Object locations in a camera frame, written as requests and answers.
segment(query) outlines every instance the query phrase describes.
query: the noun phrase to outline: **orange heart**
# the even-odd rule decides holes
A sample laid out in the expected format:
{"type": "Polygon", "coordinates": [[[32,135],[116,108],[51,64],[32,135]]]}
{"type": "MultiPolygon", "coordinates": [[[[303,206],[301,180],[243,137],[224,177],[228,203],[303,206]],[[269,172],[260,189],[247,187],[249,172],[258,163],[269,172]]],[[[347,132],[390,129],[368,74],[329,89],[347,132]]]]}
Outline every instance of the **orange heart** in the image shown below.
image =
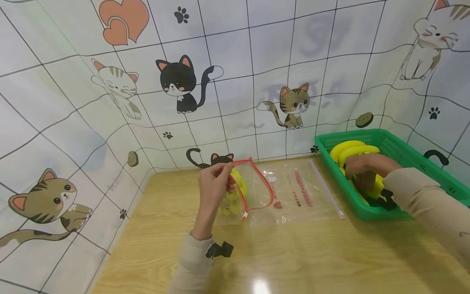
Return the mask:
{"type": "Polygon", "coordinates": [[[101,3],[99,12],[101,20],[109,26],[114,21],[112,19],[111,23],[108,23],[111,18],[121,18],[129,29],[129,39],[134,42],[137,42],[149,22],[149,11],[141,0],[123,0],[122,4],[114,0],[105,0],[101,3]]]}
{"type": "Polygon", "coordinates": [[[119,19],[113,19],[110,27],[104,29],[103,37],[111,45],[127,45],[127,29],[119,19]]]}

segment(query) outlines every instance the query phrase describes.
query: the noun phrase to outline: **wooden table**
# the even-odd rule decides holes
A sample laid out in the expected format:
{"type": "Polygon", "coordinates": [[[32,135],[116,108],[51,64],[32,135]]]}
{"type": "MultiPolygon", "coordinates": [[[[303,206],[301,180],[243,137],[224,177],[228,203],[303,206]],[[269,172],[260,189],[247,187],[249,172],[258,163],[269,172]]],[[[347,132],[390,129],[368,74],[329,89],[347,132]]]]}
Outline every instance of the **wooden table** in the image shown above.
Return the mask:
{"type": "MultiPolygon", "coordinates": [[[[347,219],[215,227],[216,242],[235,249],[215,259],[208,293],[470,293],[469,275],[419,224],[357,219],[320,158],[314,160],[347,219]]],[[[166,293],[198,208],[197,173],[149,181],[94,294],[166,293]]]]}

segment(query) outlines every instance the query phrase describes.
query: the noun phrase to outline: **toy banana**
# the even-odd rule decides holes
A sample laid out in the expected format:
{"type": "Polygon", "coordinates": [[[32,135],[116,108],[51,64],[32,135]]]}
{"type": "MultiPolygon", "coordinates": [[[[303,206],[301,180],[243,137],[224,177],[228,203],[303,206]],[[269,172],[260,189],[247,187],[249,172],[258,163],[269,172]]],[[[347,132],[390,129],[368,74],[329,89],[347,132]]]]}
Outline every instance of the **toy banana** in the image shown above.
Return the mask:
{"type": "Polygon", "coordinates": [[[365,145],[365,143],[362,141],[357,141],[357,140],[345,141],[333,147],[333,149],[331,149],[331,151],[329,152],[329,155],[331,156],[333,161],[336,163],[336,165],[338,165],[339,154],[341,154],[343,150],[349,147],[362,146],[362,145],[365,145]]]}
{"type": "Polygon", "coordinates": [[[353,146],[342,150],[338,157],[338,166],[344,167],[346,158],[354,155],[364,154],[365,152],[369,153],[379,153],[380,150],[372,145],[361,145],[353,146]]]}
{"type": "Polygon", "coordinates": [[[370,191],[364,191],[364,195],[377,200],[377,203],[386,210],[394,210],[397,208],[397,204],[392,199],[393,194],[385,189],[382,180],[383,178],[381,176],[376,175],[374,188],[370,191]]]}
{"type": "MultiPolygon", "coordinates": [[[[341,170],[341,172],[343,173],[344,176],[346,176],[346,171],[344,168],[340,167],[339,170],[341,170]]],[[[357,195],[359,196],[359,198],[362,200],[362,202],[364,202],[367,206],[370,206],[370,204],[367,202],[367,200],[362,196],[362,194],[356,189],[356,186],[354,186],[354,183],[349,180],[349,183],[351,184],[351,186],[356,190],[356,193],[357,195]]]]}
{"type": "MultiPolygon", "coordinates": [[[[240,188],[240,191],[242,192],[243,196],[246,197],[247,188],[246,183],[242,178],[242,175],[235,168],[232,169],[230,175],[240,188]]],[[[222,213],[223,215],[227,216],[242,214],[242,204],[240,201],[240,194],[238,192],[238,189],[235,189],[232,193],[225,193],[225,197],[223,198],[219,206],[219,213],[222,213]]]]}

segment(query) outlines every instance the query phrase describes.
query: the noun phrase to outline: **clear plastic bag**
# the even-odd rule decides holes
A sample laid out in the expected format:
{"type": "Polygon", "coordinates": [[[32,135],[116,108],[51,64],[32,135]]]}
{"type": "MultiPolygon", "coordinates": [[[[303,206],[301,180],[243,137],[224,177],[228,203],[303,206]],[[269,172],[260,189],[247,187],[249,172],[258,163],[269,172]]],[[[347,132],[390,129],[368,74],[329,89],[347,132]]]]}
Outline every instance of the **clear plastic bag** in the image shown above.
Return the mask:
{"type": "Polygon", "coordinates": [[[230,173],[235,191],[226,193],[217,213],[216,225],[242,223],[251,211],[268,208],[274,193],[251,158],[233,161],[230,173]]]}
{"type": "Polygon", "coordinates": [[[270,207],[250,214],[248,219],[252,226],[331,220],[338,219],[338,215],[344,218],[320,173],[309,160],[263,162],[257,166],[269,182],[274,200],[270,207]]]}

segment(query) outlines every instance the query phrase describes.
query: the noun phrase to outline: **green plastic basket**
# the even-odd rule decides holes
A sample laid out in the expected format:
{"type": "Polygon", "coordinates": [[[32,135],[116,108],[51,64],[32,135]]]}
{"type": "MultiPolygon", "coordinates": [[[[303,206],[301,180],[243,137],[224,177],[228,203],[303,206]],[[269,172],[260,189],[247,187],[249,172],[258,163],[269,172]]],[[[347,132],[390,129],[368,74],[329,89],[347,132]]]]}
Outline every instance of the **green plastic basket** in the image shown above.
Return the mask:
{"type": "Polygon", "coordinates": [[[400,219],[409,217],[409,214],[399,208],[387,211],[377,203],[369,202],[371,206],[367,206],[362,202],[356,190],[351,186],[329,155],[333,147],[349,140],[359,140],[365,144],[377,146],[381,154],[394,159],[402,167],[416,167],[437,181],[447,194],[462,202],[465,206],[470,207],[469,188],[387,130],[368,129],[316,137],[315,143],[320,149],[323,161],[340,189],[346,195],[346,199],[349,201],[354,213],[360,219],[364,221],[400,219]]]}

